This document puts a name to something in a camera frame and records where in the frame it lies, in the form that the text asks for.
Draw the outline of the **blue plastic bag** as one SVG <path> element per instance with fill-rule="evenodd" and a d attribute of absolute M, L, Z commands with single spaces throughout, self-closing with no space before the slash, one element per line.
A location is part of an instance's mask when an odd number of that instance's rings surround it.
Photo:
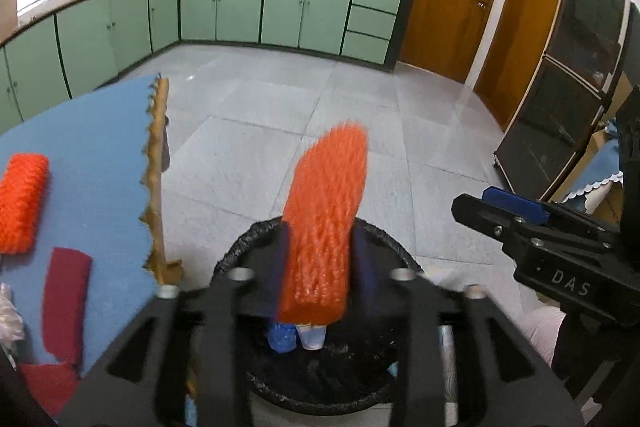
<path fill-rule="evenodd" d="M 288 353 L 297 347 L 297 329 L 294 324 L 272 322 L 267 332 L 270 348 L 280 355 Z"/>

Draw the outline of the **blue white paper cup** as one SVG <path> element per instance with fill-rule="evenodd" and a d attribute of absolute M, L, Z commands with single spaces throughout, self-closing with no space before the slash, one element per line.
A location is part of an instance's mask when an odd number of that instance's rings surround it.
<path fill-rule="evenodd" d="M 323 348 L 326 340 L 326 326 L 296 324 L 295 328 L 305 350 L 317 351 Z"/>

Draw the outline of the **long orange foam net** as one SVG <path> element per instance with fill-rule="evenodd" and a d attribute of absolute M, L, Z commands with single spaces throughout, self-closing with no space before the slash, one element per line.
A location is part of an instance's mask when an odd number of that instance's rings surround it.
<path fill-rule="evenodd" d="M 297 161 L 282 213 L 288 255 L 279 321 L 326 326 L 345 314 L 350 234 L 367 170 L 367 130 L 353 122 L 331 128 Z"/>

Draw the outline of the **dark red scouring pad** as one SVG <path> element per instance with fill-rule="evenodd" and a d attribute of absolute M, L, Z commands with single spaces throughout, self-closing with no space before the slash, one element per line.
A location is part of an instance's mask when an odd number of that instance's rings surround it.
<path fill-rule="evenodd" d="M 70 363 L 17 366 L 29 392 L 51 417 L 57 418 L 80 382 Z"/>
<path fill-rule="evenodd" d="M 92 258 L 76 249 L 52 251 L 42 299 L 42 340 L 58 361 L 81 365 Z"/>

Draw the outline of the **white tissue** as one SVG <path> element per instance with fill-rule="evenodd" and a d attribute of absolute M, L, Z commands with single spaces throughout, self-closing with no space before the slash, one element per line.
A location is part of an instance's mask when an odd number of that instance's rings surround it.
<path fill-rule="evenodd" d="M 17 352 L 17 343 L 25 339 L 23 317 L 12 301 L 11 287 L 1 284 L 0 289 L 0 340 L 1 346 L 11 355 Z"/>

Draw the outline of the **short orange foam net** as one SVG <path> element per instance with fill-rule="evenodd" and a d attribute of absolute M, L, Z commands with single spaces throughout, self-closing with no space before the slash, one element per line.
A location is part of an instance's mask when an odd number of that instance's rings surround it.
<path fill-rule="evenodd" d="M 1 178 L 1 254 L 26 254 L 34 246 L 49 178 L 49 159 L 36 153 L 11 156 Z"/>

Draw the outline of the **black trash bin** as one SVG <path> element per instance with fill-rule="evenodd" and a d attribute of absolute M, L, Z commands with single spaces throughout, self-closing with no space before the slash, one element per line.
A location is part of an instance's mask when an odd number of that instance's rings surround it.
<path fill-rule="evenodd" d="M 323 348 L 274 352 L 267 332 L 276 314 L 278 292 L 271 265 L 282 263 L 281 221 L 251 225 L 217 262 L 213 282 L 233 268 L 249 267 L 256 281 L 243 296 L 236 322 L 240 369 L 247 388 L 295 413 L 336 416 L 390 401 L 395 378 L 390 367 L 401 358 L 407 334 L 406 309 L 382 278 L 396 268 L 421 267 L 393 236 L 363 220 L 356 222 L 359 259 L 344 317 L 329 325 Z"/>

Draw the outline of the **green lower kitchen cabinets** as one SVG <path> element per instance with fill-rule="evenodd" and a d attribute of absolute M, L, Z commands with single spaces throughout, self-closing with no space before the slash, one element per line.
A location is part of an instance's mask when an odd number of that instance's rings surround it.
<path fill-rule="evenodd" d="M 1 129 L 179 43 L 260 46 L 390 72 L 413 0 L 74 0 L 1 41 Z"/>

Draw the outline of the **black glass cabinet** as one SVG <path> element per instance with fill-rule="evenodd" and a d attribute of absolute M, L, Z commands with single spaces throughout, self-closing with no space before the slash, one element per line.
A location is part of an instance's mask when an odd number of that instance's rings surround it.
<path fill-rule="evenodd" d="M 548 200 L 610 107 L 631 39 L 632 0 L 561 0 L 544 54 L 494 152 L 509 190 Z"/>

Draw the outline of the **blue scalloped table mat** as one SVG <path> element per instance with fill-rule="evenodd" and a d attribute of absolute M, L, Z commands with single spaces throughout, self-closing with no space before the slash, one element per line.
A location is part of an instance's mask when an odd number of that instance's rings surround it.
<path fill-rule="evenodd" d="M 82 329 L 81 373 L 155 294 L 145 268 L 153 236 L 142 221 L 151 195 L 144 184 L 149 127 L 160 80 L 144 76 L 64 102 L 1 138 L 1 160 L 16 153 L 48 158 L 49 178 L 35 246 L 1 262 L 1 280 L 25 324 L 17 361 L 58 361 L 43 341 L 42 306 L 54 248 L 92 260 Z"/>

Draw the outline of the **cardboard box with label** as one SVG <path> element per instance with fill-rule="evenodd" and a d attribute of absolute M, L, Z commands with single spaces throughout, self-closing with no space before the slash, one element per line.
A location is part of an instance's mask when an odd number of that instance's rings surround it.
<path fill-rule="evenodd" d="M 17 27 L 17 0 L 0 0 L 0 41 L 9 38 Z"/>

